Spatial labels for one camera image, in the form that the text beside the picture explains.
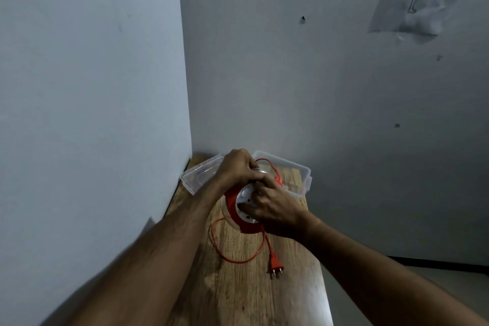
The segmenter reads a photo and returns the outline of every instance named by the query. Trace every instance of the forearm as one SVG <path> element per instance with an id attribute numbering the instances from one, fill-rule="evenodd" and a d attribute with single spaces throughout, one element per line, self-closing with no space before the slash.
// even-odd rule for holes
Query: forearm
<path id="1" fill-rule="evenodd" d="M 224 193 L 211 180 L 138 239 L 108 273 L 70 326 L 161 325 L 190 270 L 206 219 Z"/>
<path id="2" fill-rule="evenodd" d="M 484 325 L 471 309 L 390 258 L 306 212 L 297 240 L 335 277 L 375 325 Z"/>

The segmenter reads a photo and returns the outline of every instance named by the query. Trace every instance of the wooden table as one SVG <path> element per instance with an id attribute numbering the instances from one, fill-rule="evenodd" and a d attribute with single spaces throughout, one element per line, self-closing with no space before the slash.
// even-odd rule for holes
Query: wooden table
<path id="1" fill-rule="evenodd" d="M 205 160 L 194 155 L 187 168 Z M 166 213 L 189 195 L 179 183 Z M 304 198 L 299 203 L 307 207 Z M 222 216 L 218 201 L 207 227 Z M 262 242 L 261 234 L 241 234 L 225 221 L 215 233 L 223 254 L 236 260 L 253 255 Z M 319 261 L 293 240 L 270 235 L 270 241 L 284 266 L 279 278 L 268 273 L 267 245 L 253 261 L 232 264 L 217 255 L 207 230 L 167 325 L 332 325 Z"/>

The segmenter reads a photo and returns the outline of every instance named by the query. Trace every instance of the black baseboard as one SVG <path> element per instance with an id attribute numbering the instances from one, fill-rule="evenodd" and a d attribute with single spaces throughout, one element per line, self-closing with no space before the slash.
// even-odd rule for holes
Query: black baseboard
<path id="1" fill-rule="evenodd" d="M 402 256 L 390 256 L 389 258 L 409 267 L 446 269 L 448 271 L 483 273 L 489 275 L 489 266 L 486 265 L 453 263 L 449 261 L 429 261 L 426 259 L 406 258 Z"/>

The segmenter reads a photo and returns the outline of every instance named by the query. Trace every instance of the person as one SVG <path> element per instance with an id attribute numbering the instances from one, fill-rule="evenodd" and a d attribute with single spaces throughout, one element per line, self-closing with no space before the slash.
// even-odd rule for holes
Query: person
<path id="1" fill-rule="evenodd" d="M 194 196 L 121 255 L 68 325 L 165 324 L 211 209 L 230 187 L 249 181 L 255 206 L 240 208 L 267 232 L 309 249 L 373 325 L 489 325 L 440 287 L 326 225 L 257 167 L 246 150 L 232 150 Z"/>

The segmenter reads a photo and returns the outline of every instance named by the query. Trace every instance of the transparent plastic box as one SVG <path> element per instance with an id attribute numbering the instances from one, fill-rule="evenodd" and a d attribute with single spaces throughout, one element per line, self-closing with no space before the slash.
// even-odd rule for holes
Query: transparent plastic box
<path id="1" fill-rule="evenodd" d="M 270 160 L 274 168 L 276 168 L 280 173 L 284 188 L 296 199 L 304 197 L 309 191 L 310 183 L 312 181 L 309 168 L 263 151 L 255 151 L 253 158 L 255 160 L 261 158 Z M 223 162 L 223 159 L 224 154 L 220 153 L 219 155 L 216 155 L 211 159 L 184 171 L 180 175 L 180 180 L 190 193 L 195 194 L 206 181 L 216 174 L 216 171 L 219 168 L 219 165 L 221 165 Z M 273 175 L 275 174 L 273 169 L 270 167 L 270 164 L 265 160 L 258 161 L 258 164 L 260 165 L 261 169 Z"/>

